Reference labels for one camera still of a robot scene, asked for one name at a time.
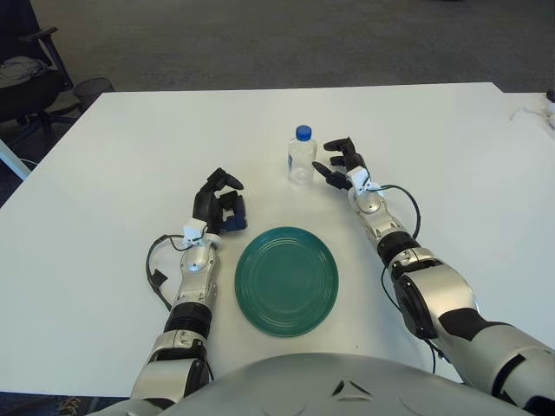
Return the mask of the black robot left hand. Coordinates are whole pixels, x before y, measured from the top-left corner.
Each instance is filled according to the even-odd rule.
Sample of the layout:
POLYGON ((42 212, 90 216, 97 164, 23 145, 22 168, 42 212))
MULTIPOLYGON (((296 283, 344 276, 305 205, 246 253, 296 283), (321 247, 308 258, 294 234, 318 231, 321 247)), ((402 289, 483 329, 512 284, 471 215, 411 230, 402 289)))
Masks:
POLYGON ((206 223, 206 232, 242 231, 247 227, 245 201, 238 191, 242 183, 218 167, 195 195, 193 218, 206 223))

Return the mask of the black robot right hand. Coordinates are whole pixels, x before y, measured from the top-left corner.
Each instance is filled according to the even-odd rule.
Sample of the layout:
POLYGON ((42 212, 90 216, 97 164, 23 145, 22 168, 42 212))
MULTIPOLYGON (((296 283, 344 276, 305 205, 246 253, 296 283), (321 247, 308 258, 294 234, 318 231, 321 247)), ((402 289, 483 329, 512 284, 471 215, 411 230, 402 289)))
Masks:
POLYGON ((346 175, 347 172, 357 167, 367 168, 363 156, 356 151, 356 147, 350 137, 332 140, 323 145, 323 149, 328 152, 340 152, 340 156, 330 158, 332 166, 339 166, 345 170, 345 173, 339 171, 331 171, 324 164, 313 161, 312 167, 324 177, 326 183, 339 190, 349 190, 352 184, 346 175))

